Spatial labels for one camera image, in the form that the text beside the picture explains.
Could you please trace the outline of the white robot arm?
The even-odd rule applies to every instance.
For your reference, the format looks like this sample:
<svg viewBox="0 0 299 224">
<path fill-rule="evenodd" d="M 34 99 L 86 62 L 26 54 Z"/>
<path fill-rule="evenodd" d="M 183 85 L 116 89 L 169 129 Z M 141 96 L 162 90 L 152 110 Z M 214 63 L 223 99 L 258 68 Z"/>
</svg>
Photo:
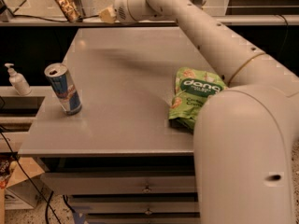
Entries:
<svg viewBox="0 0 299 224">
<path fill-rule="evenodd" d="M 174 21 L 228 88 L 193 132 L 201 224 L 296 224 L 297 75 L 190 0 L 115 0 L 102 21 Z"/>
</svg>

